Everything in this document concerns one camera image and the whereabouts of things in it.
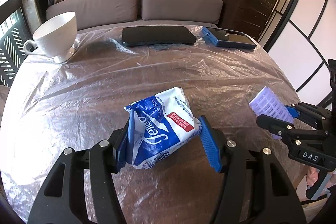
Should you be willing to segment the person's right hand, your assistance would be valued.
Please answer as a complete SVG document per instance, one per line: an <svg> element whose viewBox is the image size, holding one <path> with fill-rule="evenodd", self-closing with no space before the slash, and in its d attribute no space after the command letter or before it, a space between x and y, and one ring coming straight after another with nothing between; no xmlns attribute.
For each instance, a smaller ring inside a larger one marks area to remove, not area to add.
<svg viewBox="0 0 336 224"><path fill-rule="evenodd" d="M317 180L318 180L318 169L310 166L306 174L306 182L308 186L313 186L314 183L317 182ZM326 188L330 188L335 184L336 184L336 174L335 172L333 172L329 182L326 184Z"/></svg>

